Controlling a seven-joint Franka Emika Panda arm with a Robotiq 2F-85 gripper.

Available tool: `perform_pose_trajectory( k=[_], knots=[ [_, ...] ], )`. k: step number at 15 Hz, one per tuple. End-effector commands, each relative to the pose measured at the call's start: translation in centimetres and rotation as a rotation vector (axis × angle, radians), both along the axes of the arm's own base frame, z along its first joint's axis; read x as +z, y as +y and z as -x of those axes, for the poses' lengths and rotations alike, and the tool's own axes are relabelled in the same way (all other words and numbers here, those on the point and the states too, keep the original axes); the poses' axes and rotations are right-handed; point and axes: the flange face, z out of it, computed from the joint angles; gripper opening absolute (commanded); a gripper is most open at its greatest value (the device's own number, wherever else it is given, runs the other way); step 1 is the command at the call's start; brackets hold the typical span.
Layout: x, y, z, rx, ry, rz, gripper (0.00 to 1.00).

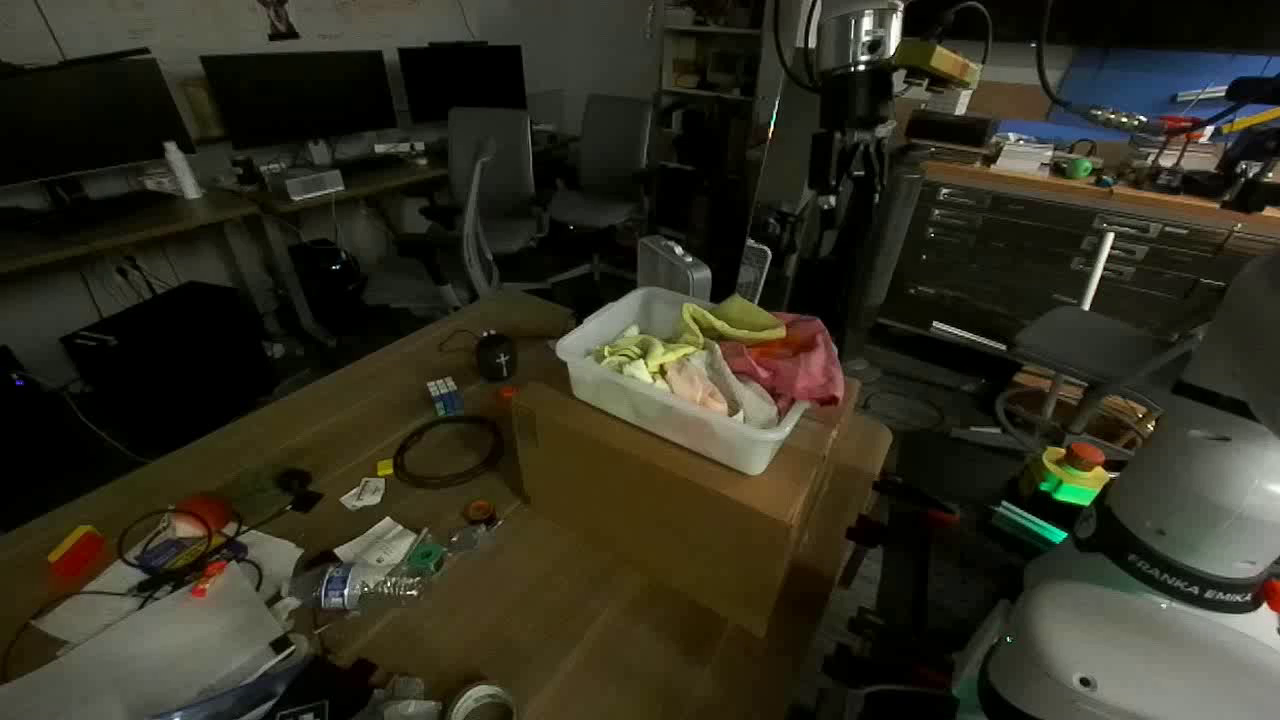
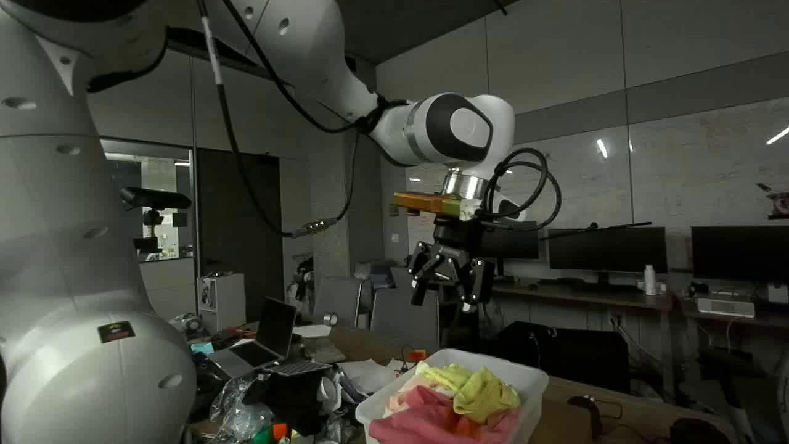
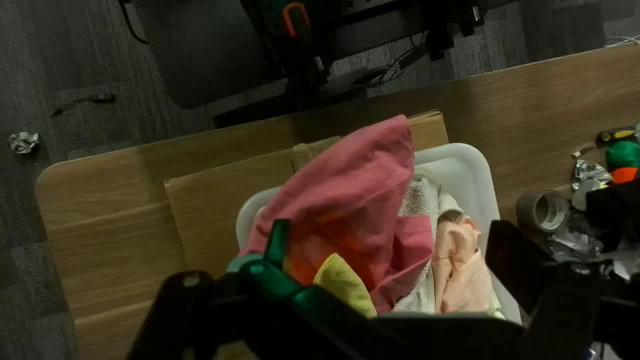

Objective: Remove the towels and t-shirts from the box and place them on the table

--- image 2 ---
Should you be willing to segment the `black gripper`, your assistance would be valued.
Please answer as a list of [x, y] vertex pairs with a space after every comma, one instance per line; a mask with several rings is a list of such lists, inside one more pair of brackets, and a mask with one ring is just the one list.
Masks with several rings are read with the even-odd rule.
[[435, 218], [434, 239], [419, 243], [406, 260], [411, 303], [422, 306], [429, 290], [448, 290], [462, 313], [490, 302], [496, 261], [481, 253], [483, 225]]

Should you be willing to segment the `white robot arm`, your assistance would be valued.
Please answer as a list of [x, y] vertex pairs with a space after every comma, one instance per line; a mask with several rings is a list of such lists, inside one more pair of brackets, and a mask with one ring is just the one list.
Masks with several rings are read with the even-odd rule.
[[513, 148], [492, 94], [365, 86], [337, 0], [0, 0], [3, 444], [176, 444], [186, 428], [194, 364], [148, 302], [85, 105], [154, 70], [176, 27], [257, 54], [395, 164], [455, 169], [465, 219]]

